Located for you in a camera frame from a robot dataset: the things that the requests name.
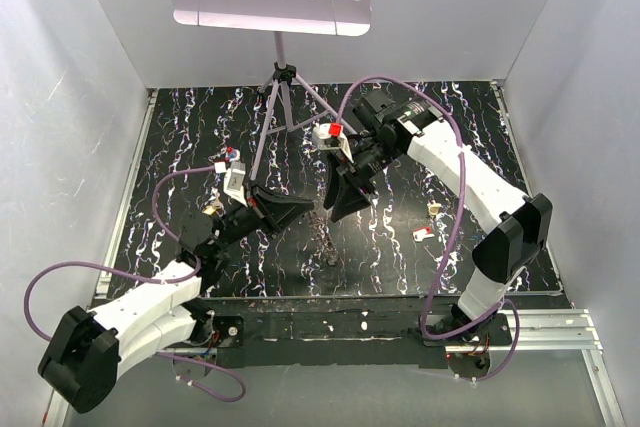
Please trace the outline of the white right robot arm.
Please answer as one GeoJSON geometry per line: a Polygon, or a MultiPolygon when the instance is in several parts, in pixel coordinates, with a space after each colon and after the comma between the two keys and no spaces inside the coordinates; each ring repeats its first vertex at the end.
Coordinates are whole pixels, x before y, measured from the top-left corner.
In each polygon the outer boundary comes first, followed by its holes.
{"type": "Polygon", "coordinates": [[[506,182],[458,142],[443,113],[426,100],[398,104],[375,90],[353,112],[366,130],[356,146],[338,123],[320,124],[312,131],[314,144],[327,154],[324,207],[331,220],[369,207],[373,177],[401,156],[435,174],[472,213],[485,236],[472,252],[473,274],[450,316],[421,329],[429,340],[479,342],[508,287],[545,247],[551,201],[506,182]]]}

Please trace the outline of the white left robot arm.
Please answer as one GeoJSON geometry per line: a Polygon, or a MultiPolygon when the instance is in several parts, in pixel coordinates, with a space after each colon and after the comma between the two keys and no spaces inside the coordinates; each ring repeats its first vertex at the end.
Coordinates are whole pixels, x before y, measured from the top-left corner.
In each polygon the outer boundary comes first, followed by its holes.
{"type": "Polygon", "coordinates": [[[138,363],[177,343],[214,345],[226,338],[200,297],[216,285],[229,250],[250,234],[280,234],[315,208],[314,201],[257,183],[246,202],[223,215],[189,215],[179,251],[159,274],[114,301],[61,318],[38,365],[39,375],[78,413],[97,407],[138,363]]]}

